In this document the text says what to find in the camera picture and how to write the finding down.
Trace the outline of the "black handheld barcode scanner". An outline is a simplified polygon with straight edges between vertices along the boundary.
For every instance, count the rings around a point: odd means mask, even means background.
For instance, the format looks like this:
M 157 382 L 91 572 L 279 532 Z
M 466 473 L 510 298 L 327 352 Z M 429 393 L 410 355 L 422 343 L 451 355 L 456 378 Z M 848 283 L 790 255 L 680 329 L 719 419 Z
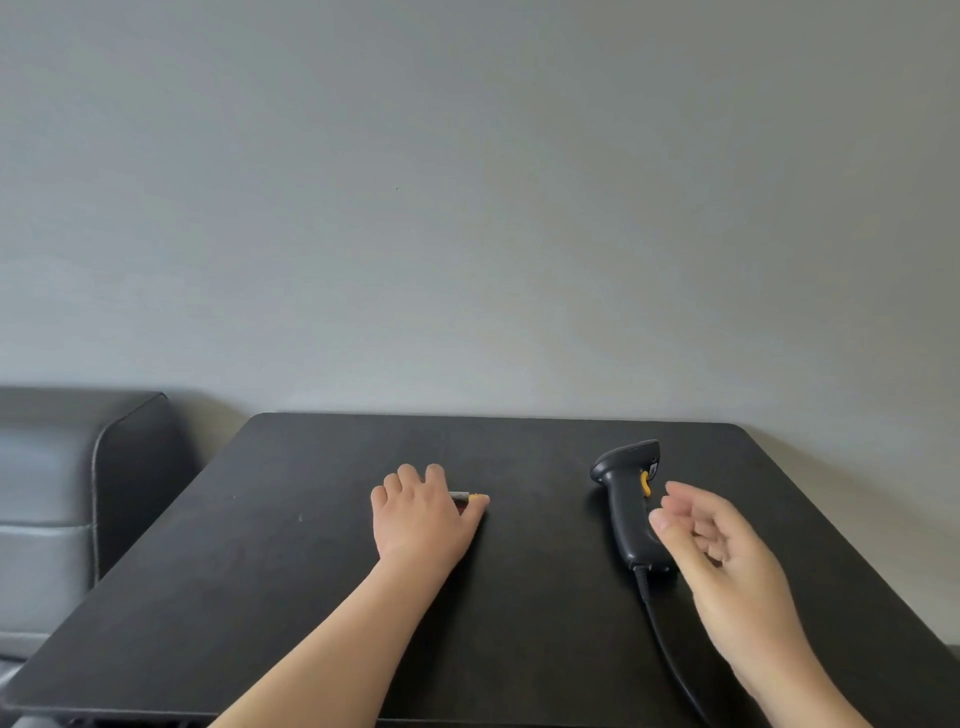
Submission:
M 676 572 L 676 563 L 654 534 L 649 521 L 651 480 L 661 463 L 656 439 L 619 446 L 601 455 L 590 478 L 604 486 L 617 551 L 631 571 L 656 577 Z

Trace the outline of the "person's left hand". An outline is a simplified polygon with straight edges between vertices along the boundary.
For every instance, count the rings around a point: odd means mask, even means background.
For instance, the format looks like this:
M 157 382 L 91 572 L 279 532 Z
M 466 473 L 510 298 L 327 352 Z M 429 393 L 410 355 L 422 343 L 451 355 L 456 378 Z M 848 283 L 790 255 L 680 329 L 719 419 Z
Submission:
M 449 495 L 446 472 L 438 464 L 419 473 L 423 485 L 400 493 L 397 470 L 387 474 L 388 505 L 372 513 L 373 537 L 380 561 L 404 565 L 434 577 L 448 577 L 466 556 L 478 532 L 471 534 Z

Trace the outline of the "person's right hand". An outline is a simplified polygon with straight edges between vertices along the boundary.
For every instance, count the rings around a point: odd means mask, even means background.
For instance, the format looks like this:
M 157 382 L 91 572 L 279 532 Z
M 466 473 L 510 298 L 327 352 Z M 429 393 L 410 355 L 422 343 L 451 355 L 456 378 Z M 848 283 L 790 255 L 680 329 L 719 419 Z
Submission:
M 659 507 L 693 521 L 703 584 L 690 590 L 708 637 L 727 662 L 737 650 L 806 642 L 784 569 L 734 504 L 671 480 Z

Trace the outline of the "person's right forearm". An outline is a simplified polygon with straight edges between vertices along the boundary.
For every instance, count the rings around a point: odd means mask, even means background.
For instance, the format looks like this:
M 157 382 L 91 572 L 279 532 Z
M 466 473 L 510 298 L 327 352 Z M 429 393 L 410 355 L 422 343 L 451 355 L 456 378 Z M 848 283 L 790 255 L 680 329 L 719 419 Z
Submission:
M 874 728 L 805 642 L 772 642 L 727 658 L 772 728 Z

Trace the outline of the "grey leather sofa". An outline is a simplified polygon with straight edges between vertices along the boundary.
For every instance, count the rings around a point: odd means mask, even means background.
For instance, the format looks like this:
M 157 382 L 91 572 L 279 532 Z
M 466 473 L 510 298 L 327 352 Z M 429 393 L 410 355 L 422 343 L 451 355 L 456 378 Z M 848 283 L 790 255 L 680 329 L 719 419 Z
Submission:
M 0 686 L 200 469 L 166 394 L 0 386 Z

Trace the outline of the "person's left forearm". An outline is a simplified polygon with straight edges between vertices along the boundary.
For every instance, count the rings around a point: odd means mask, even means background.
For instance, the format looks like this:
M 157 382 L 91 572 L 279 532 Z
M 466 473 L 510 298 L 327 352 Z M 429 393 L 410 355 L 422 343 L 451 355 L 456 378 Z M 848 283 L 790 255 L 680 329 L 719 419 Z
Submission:
M 402 656 L 455 562 L 391 553 L 209 728 L 374 728 Z

